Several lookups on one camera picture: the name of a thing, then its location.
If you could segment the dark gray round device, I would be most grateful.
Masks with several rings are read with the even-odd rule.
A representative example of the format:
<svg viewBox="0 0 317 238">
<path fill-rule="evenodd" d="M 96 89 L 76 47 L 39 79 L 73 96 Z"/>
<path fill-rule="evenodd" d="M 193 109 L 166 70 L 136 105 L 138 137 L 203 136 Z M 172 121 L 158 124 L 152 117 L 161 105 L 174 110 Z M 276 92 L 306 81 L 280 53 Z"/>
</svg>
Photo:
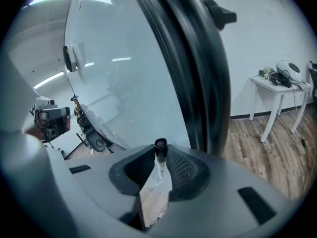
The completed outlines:
<svg viewBox="0 0 317 238">
<path fill-rule="evenodd" d="M 95 131 L 91 131 L 90 133 L 86 134 L 86 139 L 94 151 L 101 153 L 106 150 L 105 142 Z"/>
</svg>

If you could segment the white round device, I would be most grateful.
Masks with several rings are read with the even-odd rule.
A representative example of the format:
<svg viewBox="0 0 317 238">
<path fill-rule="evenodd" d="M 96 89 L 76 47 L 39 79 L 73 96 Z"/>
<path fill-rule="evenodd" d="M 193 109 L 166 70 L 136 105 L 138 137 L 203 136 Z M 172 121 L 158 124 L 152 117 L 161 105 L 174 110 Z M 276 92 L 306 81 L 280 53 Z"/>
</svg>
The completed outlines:
<svg viewBox="0 0 317 238">
<path fill-rule="evenodd" d="M 287 60 L 279 60 L 276 62 L 276 69 L 282 73 L 292 83 L 303 83 L 303 77 L 300 69 Z"/>
</svg>

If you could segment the white whiteboard black frame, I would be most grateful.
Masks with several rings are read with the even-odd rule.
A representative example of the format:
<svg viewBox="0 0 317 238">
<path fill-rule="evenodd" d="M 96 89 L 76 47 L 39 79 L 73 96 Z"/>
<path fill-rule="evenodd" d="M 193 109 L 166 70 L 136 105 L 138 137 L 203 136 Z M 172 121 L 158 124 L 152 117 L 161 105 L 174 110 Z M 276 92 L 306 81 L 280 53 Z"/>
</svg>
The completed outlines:
<svg viewBox="0 0 317 238">
<path fill-rule="evenodd" d="M 86 64 L 69 72 L 85 115 L 104 139 L 124 148 L 154 143 L 197 149 L 189 59 L 165 0 L 71 0 L 64 45 L 84 43 Z"/>
</svg>

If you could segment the ceiling light strip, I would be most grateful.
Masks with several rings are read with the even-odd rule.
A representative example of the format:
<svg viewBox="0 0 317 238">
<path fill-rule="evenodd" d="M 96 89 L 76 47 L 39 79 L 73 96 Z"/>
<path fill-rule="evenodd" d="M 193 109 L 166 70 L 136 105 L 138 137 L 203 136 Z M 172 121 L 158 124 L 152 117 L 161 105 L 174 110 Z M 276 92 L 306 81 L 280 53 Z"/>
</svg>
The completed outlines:
<svg viewBox="0 0 317 238">
<path fill-rule="evenodd" d="M 41 87 L 41 86 L 43 86 L 43 85 L 45 85 L 45 84 L 47 84 L 47 83 L 59 78 L 59 77 L 62 77 L 63 75 L 64 75 L 64 72 L 61 71 L 61 72 L 59 72 L 59 73 L 57 73 L 57 74 L 55 74 L 55 75 L 43 80 L 43 81 L 41 81 L 40 83 L 36 84 L 35 86 L 33 86 L 33 88 L 34 89 L 38 89 L 39 87 Z"/>
</svg>

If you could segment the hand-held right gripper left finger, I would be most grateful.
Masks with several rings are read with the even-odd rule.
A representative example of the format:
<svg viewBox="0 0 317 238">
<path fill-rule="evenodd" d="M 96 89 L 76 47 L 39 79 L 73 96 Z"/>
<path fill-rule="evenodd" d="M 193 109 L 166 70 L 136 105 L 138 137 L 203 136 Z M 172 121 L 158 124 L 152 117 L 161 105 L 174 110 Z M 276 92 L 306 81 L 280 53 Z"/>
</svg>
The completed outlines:
<svg viewBox="0 0 317 238">
<path fill-rule="evenodd" d="M 154 146 L 67 161 L 80 238 L 157 238 L 146 227 L 140 192 L 154 167 Z"/>
</svg>

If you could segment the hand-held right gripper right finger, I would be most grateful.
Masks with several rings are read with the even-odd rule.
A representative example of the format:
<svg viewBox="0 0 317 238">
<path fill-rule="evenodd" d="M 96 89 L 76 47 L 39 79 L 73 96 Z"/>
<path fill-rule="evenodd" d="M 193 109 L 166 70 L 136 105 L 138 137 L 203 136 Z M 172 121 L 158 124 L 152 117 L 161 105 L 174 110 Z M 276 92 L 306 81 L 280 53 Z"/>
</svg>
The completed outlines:
<svg viewBox="0 0 317 238">
<path fill-rule="evenodd" d="M 298 208 L 274 186 L 220 156 L 169 145 L 172 191 L 154 238 L 270 238 Z"/>
</svg>

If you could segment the black white whiteboard eraser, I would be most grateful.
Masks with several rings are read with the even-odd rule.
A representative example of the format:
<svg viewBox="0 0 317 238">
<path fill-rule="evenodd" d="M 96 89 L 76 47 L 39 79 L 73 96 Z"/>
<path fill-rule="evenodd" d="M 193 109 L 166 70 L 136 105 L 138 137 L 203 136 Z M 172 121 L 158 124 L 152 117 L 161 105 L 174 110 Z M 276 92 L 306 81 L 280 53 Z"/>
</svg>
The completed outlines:
<svg viewBox="0 0 317 238">
<path fill-rule="evenodd" d="M 86 52 L 84 43 L 76 43 L 63 46 L 63 56 L 66 69 L 69 72 L 76 72 L 86 64 Z"/>
</svg>

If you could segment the white table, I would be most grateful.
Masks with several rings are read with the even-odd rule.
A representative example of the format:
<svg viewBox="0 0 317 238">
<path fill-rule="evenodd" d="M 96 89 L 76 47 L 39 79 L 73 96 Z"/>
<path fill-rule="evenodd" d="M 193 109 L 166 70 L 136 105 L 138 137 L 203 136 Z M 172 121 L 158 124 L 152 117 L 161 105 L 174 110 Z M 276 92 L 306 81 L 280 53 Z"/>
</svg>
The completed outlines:
<svg viewBox="0 0 317 238">
<path fill-rule="evenodd" d="M 298 112 L 297 118 L 293 124 L 293 127 L 291 128 L 291 133 L 294 133 L 302 120 L 306 105 L 309 100 L 309 95 L 313 89 L 313 86 L 307 82 L 302 83 L 300 86 L 293 85 L 291 88 L 287 88 L 285 86 L 275 86 L 272 83 L 270 83 L 268 80 L 266 80 L 262 76 L 254 76 L 250 78 L 252 85 L 253 85 L 253 96 L 251 99 L 251 111 L 249 120 L 252 121 L 254 119 L 256 105 L 257 105 L 257 95 L 258 95 L 258 87 L 262 87 L 274 95 L 274 99 L 272 102 L 272 109 L 269 116 L 269 120 L 267 122 L 267 125 L 265 127 L 265 130 L 261 136 L 261 142 L 264 143 L 272 129 L 273 123 L 275 121 L 276 116 L 279 116 L 282 110 L 282 103 L 284 96 L 287 94 L 293 94 L 293 97 L 295 96 L 295 93 L 303 92 L 303 101 L 301 104 L 301 108 Z"/>
</svg>

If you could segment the black office chair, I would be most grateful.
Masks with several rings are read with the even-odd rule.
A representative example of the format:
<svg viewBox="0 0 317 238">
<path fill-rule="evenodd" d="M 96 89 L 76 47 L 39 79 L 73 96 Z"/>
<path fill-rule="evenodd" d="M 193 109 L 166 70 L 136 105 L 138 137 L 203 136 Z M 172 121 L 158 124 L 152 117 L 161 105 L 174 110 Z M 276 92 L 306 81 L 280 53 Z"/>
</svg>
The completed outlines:
<svg viewBox="0 0 317 238">
<path fill-rule="evenodd" d="M 317 113 L 317 63 L 313 63 L 311 60 L 309 61 L 311 67 L 309 68 L 310 76 L 313 81 L 313 102 L 314 108 Z"/>
</svg>

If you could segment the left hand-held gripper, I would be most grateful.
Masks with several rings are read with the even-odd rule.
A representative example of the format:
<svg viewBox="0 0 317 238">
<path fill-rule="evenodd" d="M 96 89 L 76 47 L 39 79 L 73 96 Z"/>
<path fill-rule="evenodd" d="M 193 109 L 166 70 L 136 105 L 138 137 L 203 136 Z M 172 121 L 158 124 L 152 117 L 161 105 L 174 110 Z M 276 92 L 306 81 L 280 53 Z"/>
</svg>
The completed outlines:
<svg viewBox="0 0 317 238">
<path fill-rule="evenodd" d="M 35 133 L 43 143 L 50 143 L 70 131 L 70 108 L 59 108 L 53 99 L 39 96 L 30 113 L 34 118 Z"/>
</svg>

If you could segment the clear tube with black cap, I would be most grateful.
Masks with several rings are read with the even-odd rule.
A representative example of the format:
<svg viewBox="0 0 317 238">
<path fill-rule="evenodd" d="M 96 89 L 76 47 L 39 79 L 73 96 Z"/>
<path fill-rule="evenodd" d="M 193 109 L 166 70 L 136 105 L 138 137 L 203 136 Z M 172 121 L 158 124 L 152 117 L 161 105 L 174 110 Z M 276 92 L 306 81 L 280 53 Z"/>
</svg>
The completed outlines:
<svg viewBox="0 0 317 238">
<path fill-rule="evenodd" d="M 155 188 L 160 192 L 169 193 L 172 190 L 171 175 L 167 168 L 167 140 L 159 138 L 155 141 L 155 167 L 154 178 L 157 183 Z"/>
</svg>

